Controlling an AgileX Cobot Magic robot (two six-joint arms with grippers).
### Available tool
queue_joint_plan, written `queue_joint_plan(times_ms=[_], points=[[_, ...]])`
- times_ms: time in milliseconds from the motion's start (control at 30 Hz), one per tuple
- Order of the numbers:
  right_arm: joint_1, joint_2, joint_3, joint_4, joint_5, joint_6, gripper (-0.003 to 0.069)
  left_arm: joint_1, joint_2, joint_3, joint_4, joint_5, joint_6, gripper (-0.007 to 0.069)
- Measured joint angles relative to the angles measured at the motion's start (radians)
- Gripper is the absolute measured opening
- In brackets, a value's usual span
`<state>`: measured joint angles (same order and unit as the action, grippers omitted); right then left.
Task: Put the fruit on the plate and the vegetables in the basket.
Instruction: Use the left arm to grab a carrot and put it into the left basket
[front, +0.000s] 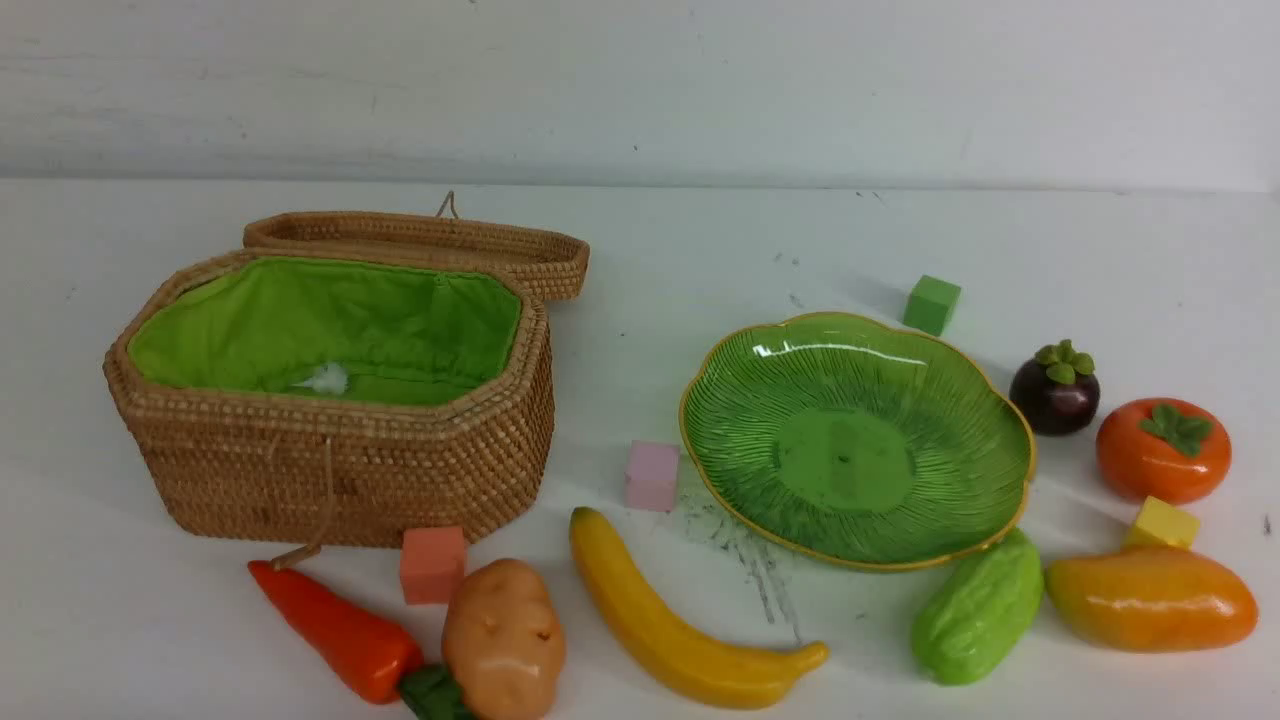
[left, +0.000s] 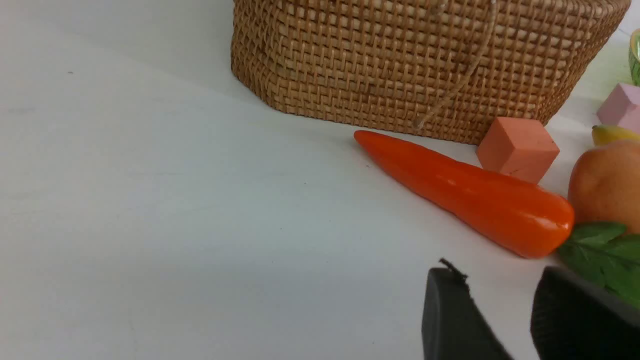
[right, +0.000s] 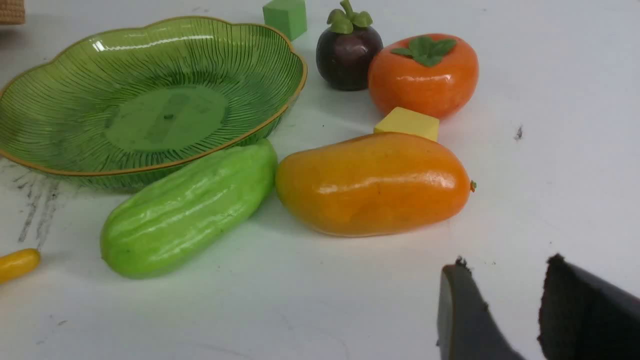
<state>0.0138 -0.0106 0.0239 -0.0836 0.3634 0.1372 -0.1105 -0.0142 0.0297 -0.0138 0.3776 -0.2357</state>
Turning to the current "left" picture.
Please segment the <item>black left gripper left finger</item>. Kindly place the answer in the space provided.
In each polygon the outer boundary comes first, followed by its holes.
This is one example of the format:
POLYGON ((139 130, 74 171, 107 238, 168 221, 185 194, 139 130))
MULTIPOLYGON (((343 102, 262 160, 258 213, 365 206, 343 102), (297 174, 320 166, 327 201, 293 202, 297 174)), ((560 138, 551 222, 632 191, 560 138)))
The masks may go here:
POLYGON ((496 337, 467 283, 468 276, 446 259, 427 274, 422 312, 425 360, 512 360, 496 337))

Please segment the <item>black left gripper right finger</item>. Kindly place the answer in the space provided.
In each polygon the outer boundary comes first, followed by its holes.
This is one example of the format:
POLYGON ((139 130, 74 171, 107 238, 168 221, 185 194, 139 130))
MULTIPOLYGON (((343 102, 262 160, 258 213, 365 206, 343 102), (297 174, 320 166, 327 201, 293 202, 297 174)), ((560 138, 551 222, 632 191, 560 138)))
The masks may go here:
POLYGON ((547 266, 534 293, 530 334, 542 360, 637 360, 639 310, 573 272, 547 266))

